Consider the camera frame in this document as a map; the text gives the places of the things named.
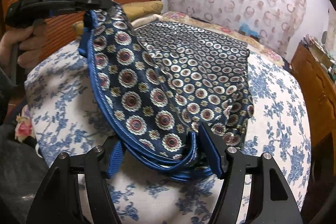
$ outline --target bedsheet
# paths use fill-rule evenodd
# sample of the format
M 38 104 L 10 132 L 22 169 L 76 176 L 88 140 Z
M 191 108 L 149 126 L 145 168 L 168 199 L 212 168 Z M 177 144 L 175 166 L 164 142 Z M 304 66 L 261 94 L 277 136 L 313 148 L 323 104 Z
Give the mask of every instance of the bedsheet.
M 40 151 L 50 166 L 56 156 L 86 153 L 114 132 L 95 102 L 86 59 L 72 42 L 40 63 L 28 76 L 26 94 Z M 298 206 L 305 198 L 310 172 L 310 130 L 297 81 L 263 56 L 251 52 L 248 82 L 255 112 L 249 121 L 243 153 L 274 156 Z M 79 176 L 84 215 L 92 221 Z M 222 181 L 214 175 L 177 183 L 126 153 L 120 171 L 108 180 L 111 198 L 123 223 L 206 224 Z M 243 223 L 251 177 L 246 176 L 237 223 Z
M 249 44 L 249 49 L 253 52 L 257 52 L 270 60 L 272 63 L 275 65 L 279 66 L 280 68 L 283 68 L 286 71 L 289 71 L 289 66 L 288 62 L 285 61 L 280 55 L 278 55 L 276 52 L 272 51 L 271 49 L 265 47 L 264 45 L 260 44 L 256 40 L 254 40 L 251 37 L 247 37 L 245 35 L 242 35 L 238 32 L 230 31 L 226 28 L 223 28 L 219 25 L 216 24 L 210 24 L 206 22 L 202 22 L 200 20 L 191 18 L 188 15 L 185 15 L 183 13 L 178 13 L 178 12 L 166 12 L 162 14 L 162 21 L 173 21 L 173 22 L 180 22 L 180 23 L 185 23 L 193 26 L 197 26 L 200 28 L 207 29 L 212 32 L 224 34 L 228 37 L 232 37 L 234 39 L 238 39 L 241 41 L 246 42 Z

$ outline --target floral blanket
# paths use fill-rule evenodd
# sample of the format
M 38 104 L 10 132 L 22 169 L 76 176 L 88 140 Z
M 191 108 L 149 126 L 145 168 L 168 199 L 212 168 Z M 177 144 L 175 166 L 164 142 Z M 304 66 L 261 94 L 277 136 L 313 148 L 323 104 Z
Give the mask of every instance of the floral blanket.
M 87 61 L 71 42 L 40 63 L 28 76 L 26 94 L 41 153 L 50 166 L 56 156 L 86 153 L 113 134 L 94 100 Z M 282 170 L 299 208 L 310 174 L 310 129 L 303 96 L 289 73 L 251 52 L 248 83 L 255 106 L 243 153 L 269 152 Z M 83 213 L 92 221 L 85 181 L 80 181 Z M 128 152 L 120 171 L 108 180 L 124 224 L 207 224 L 221 190 L 214 175 L 177 183 L 140 164 Z M 246 176 L 237 223 L 243 223 L 251 189 Z
M 210 24 L 210 23 L 206 23 L 206 22 L 202 22 L 202 21 L 193 19 L 193 18 L 191 18 L 191 17 L 189 17 L 189 16 L 187 16 L 183 13 L 178 13 L 178 12 L 166 12 L 162 15 L 161 20 L 162 21 L 174 21 L 174 22 L 180 22 L 180 23 L 185 23 L 185 24 L 197 26 L 197 27 L 200 27 L 200 28 L 207 29 L 209 31 L 224 34 L 224 35 L 232 37 L 234 39 L 244 41 L 247 44 L 249 44 L 248 48 L 251 51 L 261 54 L 262 56 L 264 56 L 265 58 L 270 60 L 272 63 L 274 63 L 275 65 L 277 65 L 280 68 L 283 68 L 283 69 L 288 71 L 288 69 L 286 68 L 285 62 L 280 55 L 278 55 L 277 53 L 275 53 L 271 49 L 266 48 L 264 45 L 260 44 L 259 42 L 257 42 L 256 40 L 254 40 L 251 37 L 247 37 L 247 36 L 242 35 L 238 32 L 230 31 L 230 30 L 228 30 L 226 28 L 223 28 L 223 27 L 221 27 L 219 25 L 216 25 L 216 24 Z

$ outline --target finger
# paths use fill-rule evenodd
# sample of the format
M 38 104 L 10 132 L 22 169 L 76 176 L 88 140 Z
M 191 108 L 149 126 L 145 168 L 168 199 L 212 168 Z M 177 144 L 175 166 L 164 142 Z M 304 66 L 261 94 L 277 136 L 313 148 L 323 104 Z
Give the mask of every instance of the finger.
M 0 45 L 11 47 L 13 44 L 26 40 L 33 32 L 33 26 L 26 29 L 11 29 L 3 35 Z
M 19 49 L 23 51 L 35 50 L 41 48 L 46 41 L 46 36 L 29 37 L 25 41 L 21 42 Z
M 38 64 L 40 53 L 41 53 L 40 48 L 37 49 L 37 50 L 24 52 L 23 54 L 21 54 L 18 57 L 17 63 L 22 68 L 30 68 L 30 67 L 28 67 L 28 65 L 30 65 L 32 63 L 33 64 Z
M 47 31 L 47 23 L 43 22 L 42 24 L 34 27 L 33 35 L 36 35 L 38 37 L 43 36 L 46 31 Z

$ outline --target yellow blanket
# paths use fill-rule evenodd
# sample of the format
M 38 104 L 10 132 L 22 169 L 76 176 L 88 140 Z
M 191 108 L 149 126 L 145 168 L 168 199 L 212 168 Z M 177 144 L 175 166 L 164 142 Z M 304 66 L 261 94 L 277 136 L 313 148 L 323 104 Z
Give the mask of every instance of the yellow blanket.
M 123 9 L 130 21 L 143 17 L 148 14 L 161 14 L 163 3 L 159 0 L 147 2 L 134 2 L 124 4 Z M 78 21 L 72 25 L 76 35 L 82 35 L 84 32 L 83 21 Z

